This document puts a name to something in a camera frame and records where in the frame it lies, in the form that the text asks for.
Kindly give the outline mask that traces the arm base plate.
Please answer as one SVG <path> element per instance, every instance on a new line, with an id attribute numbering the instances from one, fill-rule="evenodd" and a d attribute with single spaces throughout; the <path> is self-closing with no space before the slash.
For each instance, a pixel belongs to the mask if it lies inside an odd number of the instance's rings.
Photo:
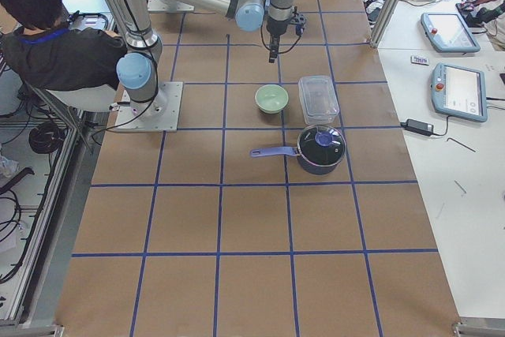
<path id="1" fill-rule="evenodd" d="M 183 82 L 159 83 L 158 94 L 151 102 L 135 103 L 126 90 L 122 102 L 129 105 L 118 108 L 115 130 L 124 133 L 176 132 L 181 109 Z"/>

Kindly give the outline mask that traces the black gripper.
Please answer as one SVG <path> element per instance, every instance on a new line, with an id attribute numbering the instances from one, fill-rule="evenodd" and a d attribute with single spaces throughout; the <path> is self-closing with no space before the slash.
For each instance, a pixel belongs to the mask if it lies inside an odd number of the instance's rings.
<path id="1" fill-rule="evenodd" d="M 270 34 L 270 41 L 268 44 L 269 57 L 268 61 L 270 63 L 275 63 L 277 59 L 277 37 L 282 36 L 286 33 L 288 27 L 288 20 L 276 20 L 272 17 L 267 18 L 267 31 Z"/>

